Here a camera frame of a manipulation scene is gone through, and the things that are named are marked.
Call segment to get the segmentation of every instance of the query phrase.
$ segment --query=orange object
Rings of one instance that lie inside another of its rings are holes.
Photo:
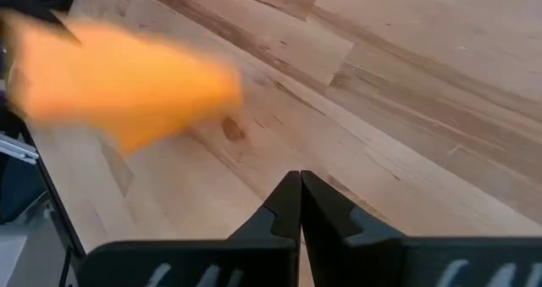
[[[84,120],[130,152],[241,104],[232,66],[177,43],[96,21],[66,21],[71,36],[17,14],[6,20],[22,75],[9,95],[31,121]]]

